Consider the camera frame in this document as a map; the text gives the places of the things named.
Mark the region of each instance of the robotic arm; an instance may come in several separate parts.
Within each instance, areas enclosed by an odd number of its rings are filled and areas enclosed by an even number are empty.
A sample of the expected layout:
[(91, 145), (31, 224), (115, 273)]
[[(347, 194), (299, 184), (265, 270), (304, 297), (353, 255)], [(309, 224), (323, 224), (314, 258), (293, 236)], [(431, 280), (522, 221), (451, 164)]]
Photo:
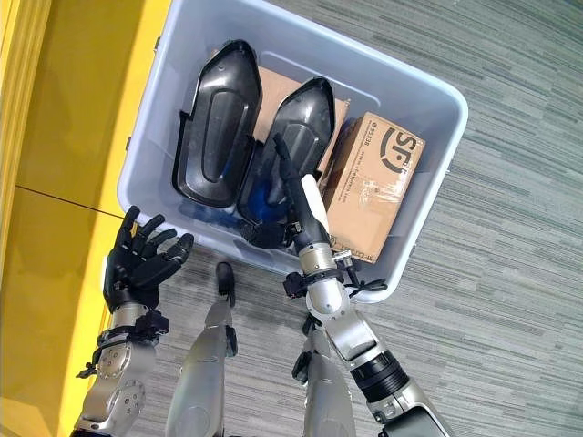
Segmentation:
[[(350, 253), (332, 256), (328, 233), (314, 218), (281, 136), (275, 138), (281, 157), (281, 178), (293, 204), (293, 224), (282, 233), (294, 243), (303, 274), (292, 273), (284, 282), (286, 293), (305, 296), (310, 314), (322, 323), (332, 347), (363, 392), (380, 436), (454, 437), (451, 429), (416, 382), (376, 336), (365, 317), (351, 308), (337, 261), (350, 265)], [(351, 272), (353, 283), (355, 273)]]
[(139, 209), (132, 206), (107, 257), (103, 295), (112, 314), (111, 323), (97, 338), (92, 361), (77, 375), (97, 378), (83, 402), (72, 437), (121, 437), (129, 430), (144, 404), (144, 381), (154, 366), (154, 346), (159, 336), (169, 331), (169, 320), (155, 310), (158, 285), (180, 269), (194, 237), (184, 234), (158, 254), (158, 246), (175, 237), (176, 230), (165, 230), (148, 240), (164, 221), (157, 215), (132, 236), (138, 215)]

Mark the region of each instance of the cable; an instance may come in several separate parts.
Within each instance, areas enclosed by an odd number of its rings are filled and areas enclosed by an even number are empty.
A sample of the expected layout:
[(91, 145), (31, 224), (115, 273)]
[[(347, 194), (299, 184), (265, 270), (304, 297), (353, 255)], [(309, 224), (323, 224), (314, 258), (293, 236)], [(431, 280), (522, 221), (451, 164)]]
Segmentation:
[(370, 282), (364, 282), (363, 280), (358, 280), (356, 276), (356, 269), (354, 266), (348, 266), (346, 268), (346, 273), (348, 273), (348, 277), (350, 278), (351, 284), (348, 284), (347, 287), (354, 287), (353, 290), (348, 297), (353, 298), (361, 291), (383, 291), (387, 289), (386, 279), (375, 279), (371, 280)]

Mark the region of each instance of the plastic storage bin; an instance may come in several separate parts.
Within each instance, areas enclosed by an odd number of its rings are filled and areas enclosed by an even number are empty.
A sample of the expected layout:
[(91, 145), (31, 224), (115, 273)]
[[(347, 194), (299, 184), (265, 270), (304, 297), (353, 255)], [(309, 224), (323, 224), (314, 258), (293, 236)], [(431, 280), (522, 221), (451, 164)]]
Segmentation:
[(292, 254), (256, 249), (236, 230), (205, 222), (171, 184), (179, 111), (191, 110), (211, 51), (236, 38), (248, 41), (259, 64), (278, 73), (300, 82), (328, 77), (337, 97), (351, 99), (348, 117), (371, 111), (426, 140), (380, 258), (363, 263), (361, 278), (387, 278), (388, 289), (355, 298), (386, 299), (403, 274), (464, 132), (467, 103), (447, 83), (277, 6), (252, 0), (172, 3), (118, 183), (122, 208), (138, 205), (142, 220), (162, 213), (166, 228), (191, 232), (198, 244), (250, 264), (281, 273), (299, 269)]

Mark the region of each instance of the sf logo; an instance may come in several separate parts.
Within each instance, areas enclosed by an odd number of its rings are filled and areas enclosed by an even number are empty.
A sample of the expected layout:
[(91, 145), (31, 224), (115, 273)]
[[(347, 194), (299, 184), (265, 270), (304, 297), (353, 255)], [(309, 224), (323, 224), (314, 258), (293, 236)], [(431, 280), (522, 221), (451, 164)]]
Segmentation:
[(385, 167), (395, 173), (403, 173), (407, 171), (407, 166), (411, 160), (411, 152), (415, 149), (417, 140), (403, 132), (399, 132), (395, 139), (396, 144), (387, 150), (389, 140), (393, 134), (393, 127), (389, 127), (389, 130), (384, 134), (383, 142), (381, 143), (381, 161)]

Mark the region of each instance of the cardboard box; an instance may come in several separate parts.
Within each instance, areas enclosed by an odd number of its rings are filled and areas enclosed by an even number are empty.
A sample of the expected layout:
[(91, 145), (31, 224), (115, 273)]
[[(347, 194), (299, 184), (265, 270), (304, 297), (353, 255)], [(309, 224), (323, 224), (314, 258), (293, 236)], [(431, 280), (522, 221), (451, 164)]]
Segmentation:
[[(301, 83), (262, 66), (259, 67), (259, 74), (261, 77), (261, 87), (263, 89), (263, 100), (261, 102), (259, 115), (257, 116), (255, 130), (253, 130), (253, 136), (259, 141), (264, 142), (270, 133), (271, 125), (273, 124), (273, 119), (275, 118), (280, 103), (285, 97), (298, 89)], [(323, 173), (328, 167), (333, 145), (336, 143), (336, 138), (338, 137), (340, 127), (346, 117), (346, 113), (348, 112), (349, 105), (350, 103), (348, 101), (344, 102), (338, 98), (334, 99), (336, 125), (332, 134), (332, 139), (330, 140), (330, 145), (324, 152), (324, 156), (318, 166), (318, 171), (321, 173)]]
[(424, 141), (366, 113), (342, 133), (337, 148), (324, 192), (332, 247), (376, 262)]

